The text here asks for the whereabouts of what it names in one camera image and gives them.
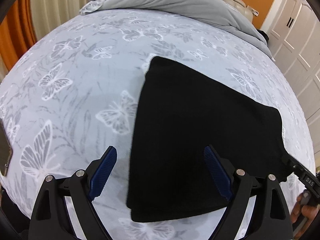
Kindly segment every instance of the blue gripper pad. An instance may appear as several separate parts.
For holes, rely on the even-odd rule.
[[[110,173],[117,161],[117,150],[112,147],[101,161],[96,172],[90,180],[90,190],[88,197],[94,200],[95,197],[101,195],[101,192],[110,176]]]
[[[204,161],[221,196],[230,201],[233,197],[231,179],[209,146],[204,148]]]

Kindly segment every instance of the cabinet handle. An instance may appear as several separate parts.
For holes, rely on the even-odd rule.
[[[291,21],[291,23],[290,23],[290,25],[289,25],[289,28],[291,27],[291,25],[292,25],[292,23],[293,23],[293,20],[294,20],[294,19],[292,18],[292,21]]]
[[[287,27],[288,27],[288,25],[289,25],[290,21],[291,21],[291,17],[290,17],[290,19],[289,19],[289,21],[288,21],[288,23],[287,23]]]

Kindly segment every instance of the orange curtain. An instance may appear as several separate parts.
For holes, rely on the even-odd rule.
[[[30,0],[16,0],[0,25],[0,55],[7,69],[35,43]]]

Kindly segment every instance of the butterfly print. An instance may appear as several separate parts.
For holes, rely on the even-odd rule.
[[[7,90],[2,97],[0,97],[0,118],[1,119],[4,119],[5,114],[7,112],[4,102],[7,99],[8,92],[9,90]]]
[[[115,14],[106,15],[106,16],[104,16],[101,20],[112,19],[112,18],[114,18],[114,17],[116,17]]]
[[[150,21],[147,20],[134,20],[130,22],[130,24],[138,24],[138,23],[149,23]]]
[[[96,118],[107,127],[111,127],[114,133],[121,135],[129,133],[129,117],[135,116],[138,104],[126,90],[120,95],[120,104],[116,102],[113,104],[97,113]]]
[[[20,67],[23,63],[25,63],[29,58],[30,56],[32,55],[33,53],[25,53],[20,59],[19,61],[16,63],[15,67],[18,68]]]
[[[153,38],[158,41],[163,40],[163,36],[158,33],[156,28],[148,28],[145,30],[126,30],[126,29],[120,29],[120,30],[122,34],[124,34],[122,38],[125,41],[134,41],[142,36]]]
[[[92,59],[102,59],[102,58],[111,58],[112,55],[108,53],[113,48],[113,46],[103,47],[103,48],[96,48],[94,52],[95,55],[92,56]]]
[[[107,24],[113,26],[114,28],[120,28],[121,25],[124,24],[124,20],[121,19],[121,20],[118,20],[118,21],[112,21],[112,22],[109,22]]]
[[[254,82],[254,80],[242,69],[240,71],[234,71],[232,69],[227,69],[230,71],[231,76],[233,76],[245,90],[253,97],[256,98],[256,90],[261,92],[259,86]]]
[[[78,49],[82,44],[83,36],[78,36],[74,39],[68,39],[67,41],[60,41],[54,47],[51,53],[51,58],[55,58],[57,55],[62,54],[65,49]]]
[[[206,54],[204,54],[201,50],[197,49],[196,51],[188,50],[188,52],[194,56],[196,59],[202,60],[203,57],[209,58]]]
[[[23,73],[22,73],[22,76],[25,78],[29,72],[31,72],[36,66],[37,66],[37,63],[36,61],[34,61]]]
[[[126,18],[122,18],[121,20],[130,20],[130,21],[133,21],[137,19],[137,16],[130,16],[130,17],[126,17]]]
[[[204,37],[201,37],[201,44],[207,48],[213,48],[213,44]]]
[[[110,28],[109,25],[107,25],[107,24],[102,24],[102,25],[97,26],[96,29],[97,29],[99,32],[103,32],[103,31],[105,31],[105,30],[112,29],[112,27]]]
[[[137,223],[126,218],[119,218],[118,220],[132,240],[170,240],[176,233],[174,227],[167,221]]]
[[[42,79],[40,79],[38,86],[45,87],[44,92],[42,93],[42,100],[48,101],[55,94],[57,94],[63,88],[70,86],[73,81],[68,78],[60,78],[63,72],[60,72],[62,63],[56,65],[52,70],[49,71]]]
[[[16,138],[16,135],[17,135],[19,129],[20,129],[20,125],[14,124],[12,117],[11,117],[9,120],[6,132],[8,135],[8,139],[12,144],[14,143],[14,140]]]
[[[33,141],[33,148],[26,145],[20,158],[20,167],[25,174],[34,177],[38,183],[51,174],[57,174],[60,164],[52,165],[55,154],[51,153],[52,123],[47,120]]]
[[[84,28],[86,28],[86,27],[90,27],[90,26],[95,26],[95,24],[79,23],[79,24],[73,26],[72,28],[70,28],[70,29],[68,30],[68,32],[69,32],[69,31],[79,31],[79,30],[82,30],[82,29],[84,29]]]

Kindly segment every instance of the bed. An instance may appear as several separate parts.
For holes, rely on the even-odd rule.
[[[254,29],[229,6],[223,8],[228,14],[234,11],[236,22],[247,21]],[[0,85],[0,118],[13,149],[1,184],[26,216],[31,217],[46,175],[70,176],[113,145],[118,152],[116,166],[101,196],[93,201],[113,239],[209,238],[224,209],[141,224],[131,221],[125,205],[135,111],[144,75],[156,55],[277,108],[286,150],[315,173],[312,141],[297,98],[272,58],[239,38],[239,30],[232,34],[223,26],[157,9],[96,10],[41,39]],[[304,187],[293,175],[281,187],[291,210]],[[254,200],[250,199],[237,238],[244,236]],[[84,239],[70,199],[67,204],[76,233]]]

